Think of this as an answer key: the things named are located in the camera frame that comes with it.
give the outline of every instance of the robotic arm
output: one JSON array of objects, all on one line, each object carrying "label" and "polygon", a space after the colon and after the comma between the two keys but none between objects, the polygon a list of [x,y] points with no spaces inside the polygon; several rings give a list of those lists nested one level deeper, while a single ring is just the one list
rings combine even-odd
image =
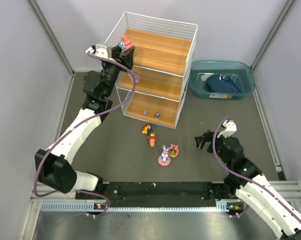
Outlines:
[{"label": "robotic arm", "polygon": [[217,155],[223,168],[230,174],[224,179],[223,189],[212,189],[211,196],[220,197],[221,191],[230,198],[237,197],[247,203],[280,239],[301,240],[301,214],[283,199],[271,186],[261,170],[244,155],[244,148],[237,138],[236,124],[231,120],[222,122],[224,128],[217,137],[207,130],[195,137],[198,149],[210,142],[209,153]]},{"label": "robotic arm", "polygon": [[35,154],[35,165],[38,170],[43,158],[54,146],[40,169],[39,182],[64,194],[71,190],[88,190],[99,193],[102,189],[103,179],[100,176],[74,171],[71,164],[86,138],[108,115],[108,113],[101,116],[96,116],[96,114],[109,110],[112,106],[112,101],[107,98],[111,95],[122,69],[118,65],[110,63],[109,60],[120,63],[131,70],[134,51],[135,47],[132,45],[126,46],[126,49],[122,50],[119,46],[111,48],[105,43],[93,45],[86,51],[88,54],[94,54],[94,56],[108,59],[108,61],[102,60],[101,72],[89,71],[84,76],[83,91],[86,93],[86,99],[74,122],[48,149],[40,149]]}]

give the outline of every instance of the plastic bin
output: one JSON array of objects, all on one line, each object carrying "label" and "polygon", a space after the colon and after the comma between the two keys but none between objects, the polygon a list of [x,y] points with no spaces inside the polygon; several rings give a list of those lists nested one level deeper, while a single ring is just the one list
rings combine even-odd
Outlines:
[{"label": "plastic bin", "polygon": [[[206,84],[206,79],[213,74],[230,77],[240,92],[212,92]],[[195,61],[191,64],[188,85],[192,93],[202,99],[242,99],[251,95],[255,90],[255,80],[251,68],[237,61]]]}]

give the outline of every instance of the gray wall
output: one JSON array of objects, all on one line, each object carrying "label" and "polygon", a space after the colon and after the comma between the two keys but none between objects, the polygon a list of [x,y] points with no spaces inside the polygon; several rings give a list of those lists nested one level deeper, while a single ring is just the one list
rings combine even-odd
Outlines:
[{"label": "gray wall", "polygon": [[0,1],[0,240],[20,236],[34,155],[56,135],[70,79],[28,2]]},{"label": "gray wall", "polygon": [[290,180],[301,188],[301,0],[255,71],[256,81],[270,118]]},{"label": "gray wall", "polygon": [[96,68],[85,50],[104,42],[124,12],[199,25],[194,60],[251,65],[286,0],[36,0],[71,66]]}]

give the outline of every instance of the bunny toy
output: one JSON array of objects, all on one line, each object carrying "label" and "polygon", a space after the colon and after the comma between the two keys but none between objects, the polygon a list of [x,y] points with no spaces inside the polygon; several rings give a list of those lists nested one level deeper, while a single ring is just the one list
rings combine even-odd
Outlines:
[{"label": "bunny toy", "polygon": [[162,166],[168,166],[171,163],[171,157],[169,155],[169,150],[171,149],[169,146],[162,146],[162,154],[158,157],[158,163]]}]

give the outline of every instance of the wooden shelf board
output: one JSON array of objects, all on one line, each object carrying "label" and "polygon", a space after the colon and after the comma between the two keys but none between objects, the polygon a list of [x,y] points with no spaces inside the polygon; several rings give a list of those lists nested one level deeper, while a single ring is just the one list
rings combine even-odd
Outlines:
[{"label": "wooden shelf board", "polygon": [[183,75],[192,41],[157,33],[127,29],[125,35],[136,47],[134,64]]},{"label": "wooden shelf board", "polygon": [[151,123],[175,128],[179,102],[135,92],[125,111],[126,116],[142,119]]},{"label": "wooden shelf board", "polygon": [[[180,100],[183,85],[182,77],[138,66],[134,66],[132,71],[137,72],[141,77],[140,82],[136,84],[136,91],[175,101]],[[133,82],[127,72],[121,78],[118,87],[127,90],[133,88]]]}]

